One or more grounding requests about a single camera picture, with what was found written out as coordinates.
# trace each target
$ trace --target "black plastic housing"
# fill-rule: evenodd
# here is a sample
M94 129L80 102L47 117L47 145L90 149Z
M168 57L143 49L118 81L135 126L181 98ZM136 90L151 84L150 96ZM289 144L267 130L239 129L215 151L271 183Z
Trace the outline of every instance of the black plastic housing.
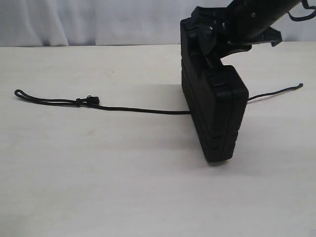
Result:
M249 93L233 66L205 56L191 18L182 20L182 88L205 158L209 163L232 158Z

